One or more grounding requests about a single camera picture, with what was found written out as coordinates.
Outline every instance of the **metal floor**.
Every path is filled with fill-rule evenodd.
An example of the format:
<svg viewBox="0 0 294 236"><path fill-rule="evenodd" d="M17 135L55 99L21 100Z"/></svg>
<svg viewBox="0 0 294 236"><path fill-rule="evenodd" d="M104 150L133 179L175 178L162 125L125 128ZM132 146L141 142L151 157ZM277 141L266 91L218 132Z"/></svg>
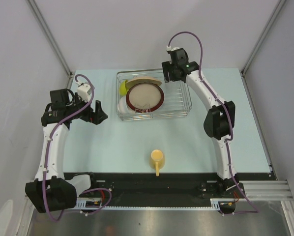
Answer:
<svg viewBox="0 0 294 236"><path fill-rule="evenodd" d="M256 202L261 213L222 217L216 211L103 210L69 212L53 223L34 212L29 236L290 236L279 201ZM248 209L240 202L237 210Z"/></svg>

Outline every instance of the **beige plate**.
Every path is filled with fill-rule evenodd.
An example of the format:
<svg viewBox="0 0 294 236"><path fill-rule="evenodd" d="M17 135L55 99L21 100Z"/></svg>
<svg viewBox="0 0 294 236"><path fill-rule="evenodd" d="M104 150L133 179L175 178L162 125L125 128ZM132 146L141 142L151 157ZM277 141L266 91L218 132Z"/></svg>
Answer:
<svg viewBox="0 0 294 236"><path fill-rule="evenodd" d="M132 88L133 86L137 85L137 84L142 84L142 83L152 83L154 85L161 85L161 81L151 77L151 76L140 76L140 77L135 77L134 79L127 81L125 86L127 89Z"/></svg>

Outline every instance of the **cup handle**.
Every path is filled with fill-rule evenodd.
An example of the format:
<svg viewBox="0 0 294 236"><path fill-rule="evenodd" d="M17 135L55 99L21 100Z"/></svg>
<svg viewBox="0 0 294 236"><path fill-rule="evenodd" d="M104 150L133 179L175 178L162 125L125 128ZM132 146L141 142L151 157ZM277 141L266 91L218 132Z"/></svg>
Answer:
<svg viewBox="0 0 294 236"><path fill-rule="evenodd" d="M158 177L159 176L159 163L156 162L156 176Z"/></svg>

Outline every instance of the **red-rimmed plate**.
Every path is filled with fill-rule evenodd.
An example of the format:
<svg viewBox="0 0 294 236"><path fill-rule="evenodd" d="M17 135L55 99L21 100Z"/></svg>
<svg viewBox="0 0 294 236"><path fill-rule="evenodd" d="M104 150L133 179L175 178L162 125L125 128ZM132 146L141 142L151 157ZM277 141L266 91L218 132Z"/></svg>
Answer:
<svg viewBox="0 0 294 236"><path fill-rule="evenodd" d="M164 97L164 93L159 86L143 83L133 86L127 92L126 103L135 112L153 112L162 105Z"/></svg>

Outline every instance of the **black base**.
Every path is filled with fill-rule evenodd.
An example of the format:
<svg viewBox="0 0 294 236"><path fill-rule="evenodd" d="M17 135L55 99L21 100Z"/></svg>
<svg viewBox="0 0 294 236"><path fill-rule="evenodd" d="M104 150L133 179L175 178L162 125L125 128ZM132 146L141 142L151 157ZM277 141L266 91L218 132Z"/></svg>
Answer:
<svg viewBox="0 0 294 236"><path fill-rule="evenodd" d="M46 196L50 211L73 208L76 205L77 194L73 185L61 178L53 177L46 181L50 188L46 190ZM45 213L42 197L42 181L26 183L25 193L38 212Z"/></svg>
<svg viewBox="0 0 294 236"><path fill-rule="evenodd" d="M64 176L65 179L71 179L74 175L80 174L83 173L64 173ZM275 180L274 174L237 174L237 178ZM216 173L162 173L159 177L155 174L91 173L90 179L91 188L112 189L112 200L109 205L115 207L210 207L210 198L234 198L235 190L235 187L228 191L220 190L220 178ZM98 192L81 195L100 196ZM106 200L108 197L109 194L105 192Z"/></svg>

